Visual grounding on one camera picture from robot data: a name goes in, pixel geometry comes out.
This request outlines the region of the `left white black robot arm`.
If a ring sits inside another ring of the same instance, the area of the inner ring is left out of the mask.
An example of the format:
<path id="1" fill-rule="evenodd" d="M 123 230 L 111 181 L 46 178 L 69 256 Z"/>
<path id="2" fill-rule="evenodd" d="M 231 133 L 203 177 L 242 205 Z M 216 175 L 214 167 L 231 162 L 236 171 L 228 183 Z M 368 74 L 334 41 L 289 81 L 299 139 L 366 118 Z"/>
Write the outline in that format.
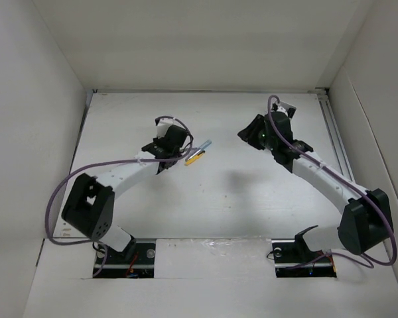
<path id="1" fill-rule="evenodd" d="M 136 240 L 113 224 L 115 201 L 137 183 L 175 165 L 190 136 L 184 127 L 158 124 L 157 136 L 141 148 L 132 162 L 97 176 L 78 176 L 64 205 L 62 218 L 90 240 L 110 248 L 119 262 L 130 261 L 134 257 Z"/>

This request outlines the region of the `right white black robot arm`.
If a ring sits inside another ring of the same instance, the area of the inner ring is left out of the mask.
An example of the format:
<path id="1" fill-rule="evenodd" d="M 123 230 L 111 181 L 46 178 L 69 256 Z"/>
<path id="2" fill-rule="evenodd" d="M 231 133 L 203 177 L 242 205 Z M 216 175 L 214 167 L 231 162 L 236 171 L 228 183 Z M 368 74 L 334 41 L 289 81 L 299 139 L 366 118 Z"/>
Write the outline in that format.
<path id="1" fill-rule="evenodd" d="M 283 111 L 256 115 L 237 135 L 257 150 L 268 150 L 276 163 L 310 184 L 341 215 L 338 225 L 315 224 L 301 232 L 302 238 L 293 245 L 299 260 L 342 249 L 364 258 L 366 266 L 395 263 L 397 245 L 384 191 L 366 189 L 333 170 L 313 147 L 294 138 L 291 117 Z"/>

